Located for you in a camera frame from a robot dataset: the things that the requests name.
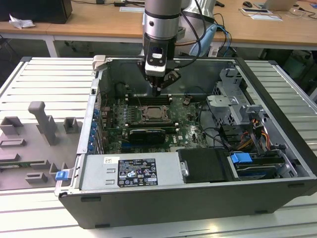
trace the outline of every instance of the connector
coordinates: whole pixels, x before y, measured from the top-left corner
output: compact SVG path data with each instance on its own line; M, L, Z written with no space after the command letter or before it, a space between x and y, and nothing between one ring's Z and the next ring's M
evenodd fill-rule
M114 6L126 6L126 2L124 1L115 1Z

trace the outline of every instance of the power supply label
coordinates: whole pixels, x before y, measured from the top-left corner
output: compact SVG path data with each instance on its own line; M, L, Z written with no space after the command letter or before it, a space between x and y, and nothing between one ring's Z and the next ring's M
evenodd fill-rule
M155 159L119 160L119 187L154 185L158 185L158 174Z

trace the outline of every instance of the blue connector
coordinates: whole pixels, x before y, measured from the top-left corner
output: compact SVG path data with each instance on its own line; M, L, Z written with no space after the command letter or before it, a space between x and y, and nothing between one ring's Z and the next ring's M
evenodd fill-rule
M99 110L98 109L94 109L94 116L98 117L99 116Z
M93 145L88 145L87 149L88 149L89 151L93 151L93 150L94 150L94 146L93 146Z
M69 171L58 171L55 176L56 181L67 181Z
M90 134L91 134L91 135L95 135L95 134L96 134L96 131L95 131L94 129L91 129L91 130L90 130Z
M94 138L93 136L90 136L88 141L89 141L90 143L93 143L94 140L95 140L95 138Z
M92 127L93 129L97 128L97 123L96 123L96 122L91 123L91 127Z
M253 160L249 153L234 153L230 156L232 162L235 163L252 163Z

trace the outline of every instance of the blue latch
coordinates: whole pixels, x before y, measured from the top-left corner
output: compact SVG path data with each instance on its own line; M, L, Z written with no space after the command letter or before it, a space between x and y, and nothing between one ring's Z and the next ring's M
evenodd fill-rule
M68 180L69 171L58 171L55 176L56 181L66 181Z
M249 153L234 153L230 157L233 163L252 163L253 162Z

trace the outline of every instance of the table leg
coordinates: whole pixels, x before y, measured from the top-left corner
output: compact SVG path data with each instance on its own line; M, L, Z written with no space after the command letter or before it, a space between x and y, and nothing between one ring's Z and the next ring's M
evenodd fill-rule
M54 45L54 37L53 36L46 36L45 37L46 46L49 50L50 56L52 58L59 57L59 52L56 50Z

